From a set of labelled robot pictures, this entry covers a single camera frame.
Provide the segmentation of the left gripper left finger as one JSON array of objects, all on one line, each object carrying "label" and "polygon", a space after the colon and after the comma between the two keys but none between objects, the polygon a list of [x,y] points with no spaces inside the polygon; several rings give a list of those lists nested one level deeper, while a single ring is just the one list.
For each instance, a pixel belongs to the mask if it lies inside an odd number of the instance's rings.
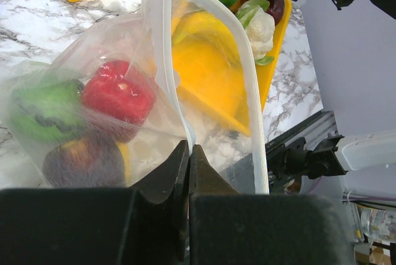
[{"label": "left gripper left finger", "polygon": [[189,147],[129,188],[1,191],[2,264],[178,264]]}]

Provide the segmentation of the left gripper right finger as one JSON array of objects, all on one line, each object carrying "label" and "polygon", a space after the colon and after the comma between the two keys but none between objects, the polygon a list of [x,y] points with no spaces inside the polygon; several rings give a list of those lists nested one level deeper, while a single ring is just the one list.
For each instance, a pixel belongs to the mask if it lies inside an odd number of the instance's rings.
[{"label": "left gripper right finger", "polygon": [[190,159],[191,264],[353,264],[334,203],[312,195],[240,194],[209,164]]}]

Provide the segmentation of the red strawberry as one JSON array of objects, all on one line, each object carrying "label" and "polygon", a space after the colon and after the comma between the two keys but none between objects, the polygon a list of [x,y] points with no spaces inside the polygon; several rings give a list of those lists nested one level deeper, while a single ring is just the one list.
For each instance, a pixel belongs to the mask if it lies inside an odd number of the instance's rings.
[{"label": "red strawberry", "polygon": [[96,121],[99,128],[119,142],[129,142],[145,123],[155,101],[152,77],[129,62],[115,60],[100,66],[81,95],[87,108],[108,118]]}]

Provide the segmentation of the clear zip top bag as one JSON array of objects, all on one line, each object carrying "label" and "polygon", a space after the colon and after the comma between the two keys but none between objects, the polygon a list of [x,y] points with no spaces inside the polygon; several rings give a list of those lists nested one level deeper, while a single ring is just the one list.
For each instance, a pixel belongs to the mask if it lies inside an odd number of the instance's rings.
[{"label": "clear zip top bag", "polygon": [[131,186],[181,141],[229,183],[269,182],[256,67],[246,28],[217,0],[142,0],[92,25],[53,62],[1,78],[1,188]]}]

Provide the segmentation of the yellow lemon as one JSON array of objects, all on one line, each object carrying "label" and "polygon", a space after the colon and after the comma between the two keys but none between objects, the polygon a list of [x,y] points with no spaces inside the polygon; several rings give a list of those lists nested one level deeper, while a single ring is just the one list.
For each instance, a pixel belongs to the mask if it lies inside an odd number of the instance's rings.
[{"label": "yellow lemon", "polygon": [[236,118],[244,93],[243,70],[233,34],[214,15],[198,11],[179,20],[172,34],[179,91],[214,118]]}]

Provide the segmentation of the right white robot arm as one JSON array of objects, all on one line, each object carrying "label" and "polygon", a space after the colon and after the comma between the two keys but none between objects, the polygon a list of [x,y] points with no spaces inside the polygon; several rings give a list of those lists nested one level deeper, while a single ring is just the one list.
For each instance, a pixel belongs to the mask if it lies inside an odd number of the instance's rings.
[{"label": "right white robot arm", "polygon": [[[337,9],[354,0],[331,0]],[[395,0],[370,0],[387,15],[395,17]],[[316,179],[341,176],[349,171],[395,163],[395,133],[365,136],[334,136],[321,141],[314,150],[305,149],[303,137],[280,144],[267,154],[269,183],[284,185],[299,176]]]}]

